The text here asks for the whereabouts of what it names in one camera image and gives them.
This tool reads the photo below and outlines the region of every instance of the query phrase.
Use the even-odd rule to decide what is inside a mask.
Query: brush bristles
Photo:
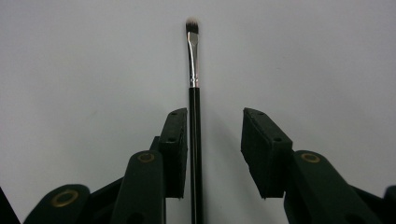
[[[190,17],[186,21],[186,33],[192,32],[198,34],[198,20]]]

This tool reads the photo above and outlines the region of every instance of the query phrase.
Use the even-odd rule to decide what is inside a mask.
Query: brush handle
[[[201,112],[199,88],[189,88],[192,224],[203,222]]]

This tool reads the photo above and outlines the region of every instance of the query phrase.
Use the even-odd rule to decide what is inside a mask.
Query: brush ferrule
[[[189,47],[190,87],[198,88],[198,34],[188,32],[187,44]]]

